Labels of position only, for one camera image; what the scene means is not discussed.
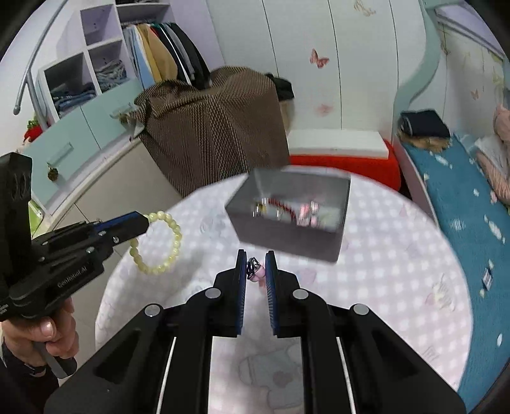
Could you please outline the person's left hand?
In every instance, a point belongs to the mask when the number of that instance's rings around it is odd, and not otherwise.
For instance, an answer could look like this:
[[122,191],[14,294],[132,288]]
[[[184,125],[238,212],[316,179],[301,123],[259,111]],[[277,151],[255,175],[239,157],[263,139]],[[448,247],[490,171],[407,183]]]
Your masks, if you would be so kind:
[[32,367],[46,362],[34,347],[42,343],[53,357],[70,359],[79,352],[79,335],[74,320],[74,303],[68,298],[52,317],[37,320],[21,318],[2,322],[4,343],[13,356]]

